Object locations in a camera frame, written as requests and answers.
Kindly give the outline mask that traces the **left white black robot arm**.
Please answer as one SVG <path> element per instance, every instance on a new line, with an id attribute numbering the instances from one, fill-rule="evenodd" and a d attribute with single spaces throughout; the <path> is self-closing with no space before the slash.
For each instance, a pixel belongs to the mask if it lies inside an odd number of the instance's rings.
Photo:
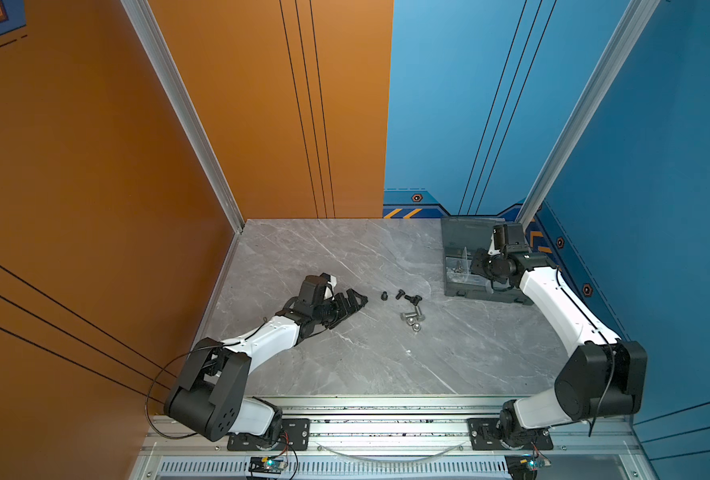
<path id="1" fill-rule="evenodd" d="M 212 442 L 245 436 L 263 448 L 283 435 L 282 409 L 248 397 L 249 376 L 275 356 L 362 310 L 368 297 L 349 288 L 336 292 L 327 273 L 308 275 L 299 294 L 270 319 L 233 338 L 206 337 L 182 356 L 184 365 L 164 403 L 164 414 Z"/>

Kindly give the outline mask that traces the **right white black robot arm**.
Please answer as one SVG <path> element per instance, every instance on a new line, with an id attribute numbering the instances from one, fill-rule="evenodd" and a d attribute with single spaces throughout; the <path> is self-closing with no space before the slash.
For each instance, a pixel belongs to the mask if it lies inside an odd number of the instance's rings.
<path id="1" fill-rule="evenodd" d="M 496 427 L 506 447 L 530 447 L 551 427 L 640 411 L 648 354 L 606 326 L 569 288 L 557 265 L 529 246 L 519 223 L 499 223 L 474 271 L 528 297 L 558 334 L 568 360 L 552 388 L 506 402 Z"/>

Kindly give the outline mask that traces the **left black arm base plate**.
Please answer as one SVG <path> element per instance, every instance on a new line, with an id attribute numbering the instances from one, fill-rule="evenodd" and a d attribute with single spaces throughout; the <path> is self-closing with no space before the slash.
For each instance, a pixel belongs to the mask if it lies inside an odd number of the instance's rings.
<path id="1" fill-rule="evenodd" d="M 283 418 L 275 422 L 263 435 L 240 433 L 230 435 L 227 443 L 229 451 L 270 451 L 280 452 L 285 448 L 306 451 L 310 440 L 311 421 L 309 418 Z"/>

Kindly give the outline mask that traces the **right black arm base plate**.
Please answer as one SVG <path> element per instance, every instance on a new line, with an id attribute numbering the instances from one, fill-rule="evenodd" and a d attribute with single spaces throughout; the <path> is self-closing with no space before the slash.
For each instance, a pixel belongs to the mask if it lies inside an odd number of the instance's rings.
<path id="1" fill-rule="evenodd" d="M 475 451 L 554 449 L 548 429 L 524 429 L 517 422 L 506 428 L 500 419 L 493 417 L 469 418 L 467 427 Z"/>

